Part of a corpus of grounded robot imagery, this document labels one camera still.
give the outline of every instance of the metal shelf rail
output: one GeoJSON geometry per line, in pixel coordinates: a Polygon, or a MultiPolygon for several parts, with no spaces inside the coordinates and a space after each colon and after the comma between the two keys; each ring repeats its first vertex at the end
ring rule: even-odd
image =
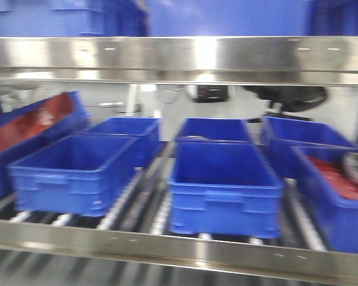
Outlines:
{"type": "Polygon", "coordinates": [[[0,38],[0,80],[358,86],[358,37],[0,38]]]}
{"type": "MultiPolygon", "coordinates": [[[[0,38],[0,80],[358,86],[358,38],[0,38]]],[[[358,285],[358,254],[329,251],[292,184],[280,240],[169,233],[172,152],[168,143],[102,219],[16,213],[5,198],[0,249],[358,285]]]]}

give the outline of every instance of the blue bin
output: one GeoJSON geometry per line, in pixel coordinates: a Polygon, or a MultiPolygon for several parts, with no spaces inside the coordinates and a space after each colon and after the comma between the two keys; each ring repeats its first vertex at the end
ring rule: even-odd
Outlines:
{"type": "Polygon", "coordinates": [[[16,210],[103,216],[134,175],[135,139],[73,135],[11,165],[16,210]]]}
{"type": "MultiPolygon", "coordinates": [[[[69,97],[73,101],[74,111],[70,115],[61,119],[51,128],[36,135],[34,138],[27,139],[6,150],[0,152],[0,199],[13,191],[11,181],[8,179],[7,165],[26,156],[38,149],[59,140],[62,137],[78,133],[87,129],[90,125],[88,113],[82,107],[77,92],[69,92],[69,97]]],[[[27,105],[9,113],[0,115],[0,126],[12,119],[29,112],[44,103],[45,100],[27,105]]]]}
{"type": "Polygon", "coordinates": [[[280,235],[283,185],[253,145],[182,143],[169,185],[172,232],[280,235]]]}
{"type": "Polygon", "coordinates": [[[161,119],[146,117],[112,117],[86,130],[86,133],[136,137],[134,166],[146,167],[162,148],[159,141],[161,119]]]}
{"type": "Polygon", "coordinates": [[[133,36],[131,0],[0,0],[0,36],[133,36]]]}
{"type": "Polygon", "coordinates": [[[13,192],[7,165],[46,145],[44,138],[36,136],[0,152],[0,199],[13,192]]]}
{"type": "Polygon", "coordinates": [[[304,36],[314,0],[147,0],[150,36],[304,36]]]}
{"type": "Polygon", "coordinates": [[[210,118],[187,118],[175,141],[253,143],[245,120],[210,118]]]}
{"type": "Polygon", "coordinates": [[[319,228],[334,250],[358,253],[358,201],[340,197],[306,157],[340,163],[350,148],[293,147],[297,155],[297,186],[319,228]]]}
{"type": "Polygon", "coordinates": [[[358,0],[316,0],[311,34],[357,36],[358,0]]]}
{"type": "Polygon", "coordinates": [[[327,124],[278,117],[263,117],[260,140],[269,162],[285,178],[295,177],[296,157],[290,146],[358,148],[327,124]]]}

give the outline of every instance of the stainless steel shelf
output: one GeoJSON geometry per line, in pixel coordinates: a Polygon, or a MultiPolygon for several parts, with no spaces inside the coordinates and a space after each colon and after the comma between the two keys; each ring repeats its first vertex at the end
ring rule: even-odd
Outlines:
{"type": "Polygon", "coordinates": [[[106,216],[117,214],[108,224],[100,218],[17,213],[11,199],[6,199],[0,203],[0,249],[178,266],[262,279],[358,285],[358,254],[326,251],[328,245],[291,185],[280,214],[281,240],[171,234],[167,227],[170,200],[163,175],[169,171],[171,154],[172,144],[168,144],[161,157],[124,192],[125,198],[106,216]]]}
{"type": "Polygon", "coordinates": [[[358,86],[358,37],[0,38],[0,80],[358,86]]]}

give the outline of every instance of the plastic crate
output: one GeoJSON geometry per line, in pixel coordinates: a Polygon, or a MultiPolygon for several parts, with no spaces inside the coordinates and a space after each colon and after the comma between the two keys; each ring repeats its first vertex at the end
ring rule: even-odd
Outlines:
{"type": "MultiPolygon", "coordinates": [[[[88,114],[81,105],[78,92],[69,92],[69,97],[73,101],[74,106],[72,114],[66,116],[54,126],[39,135],[36,135],[34,138],[27,139],[0,152],[0,199],[13,191],[11,181],[8,179],[8,164],[27,156],[62,137],[72,135],[88,128],[90,125],[88,114]]],[[[45,100],[0,115],[0,126],[17,116],[33,110],[43,102],[45,102],[45,100]]]]}
{"type": "Polygon", "coordinates": [[[253,145],[182,143],[169,185],[172,232],[280,235],[283,186],[253,145]]]}
{"type": "MultiPolygon", "coordinates": [[[[46,143],[52,143],[62,137],[73,135],[84,129],[87,129],[90,126],[90,115],[84,109],[81,100],[79,99],[78,91],[68,92],[70,100],[72,100],[74,111],[69,114],[59,122],[57,122],[53,127],[45,130],[38,136],[45,138],[46,143]]],[[[27,112],[39,107],[46,100],[38,101],[33,104],[29,104],[22,108],[16,109],[12,112],[3,113],[0,115],[0,126],[6,124],[7,122],[15,119],[18,116],[26,114],[27,112]]]]}
{"type": "Polygon", "coordinates": [[[253,140],[241,119],[187,118],[179,130],[176,142],[252,143],[253,140]]]}
{"type": "Polygon", "coordinates": [[[317,0],[312,35],[357,36],[358,0],[317,0]]]}
{"type": "Polygon", "coordinates": [[[303,36],[314,0],[147,0],[151,36],[303,36]]]}
{"type": "Polygon", "coordinates": [[[286,178],[295,177],[292,145],[358,148],[327,124],[279,117],[263,117],[260,140],[275,171],[286,178]]]}
{"type": "Polygon", "coordinates": [[[41,149],[45,145],[45,140],[36,136],[0,152],[0,199],[13,192],[7,165],[41,149]]]}
{"type": "Polygon", "coordinates": [[[319,228],[334,250],[358,253],[358,201],[340,197],[306,156],[340,163],[358,149],[294,147],[298,157],[297,185],[319,228]]]}
{"type": "Polygon", "coordinates": [[[134,143],[73,135],[11,164],[16,210],[105,215],[133,177],[134,143]]]}
{"type": "Polygon", "coordinates": [[[47,144],[55,142],[62,137],[79,133],[90,126],[90,115],[84,109],[79,99],[78,91],[71,91],[68,94],[73,102],[74,111],[41,134],[47,144]]]}
{"type": "Polygon", "coordinates": [[[88,129],[86,133],[133,136],[136,142],[134,166],[146,167],[161,149],[159,125],[161,119],[146,117],[112,117],[88,129]]]}
{"type": "Polygon", "coordinates": [[[0,36],[134,36],[131,0],[0,0],[0,36]]]}

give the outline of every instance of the stainless steel bowl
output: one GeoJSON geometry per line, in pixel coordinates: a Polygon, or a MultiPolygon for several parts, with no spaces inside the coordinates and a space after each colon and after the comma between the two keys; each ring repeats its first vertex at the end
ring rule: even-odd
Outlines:
{"type": "Polygon", "coordinates": [[[358,153],[346,153],[342,165],[347,177],[358,184],[358,153]]]}

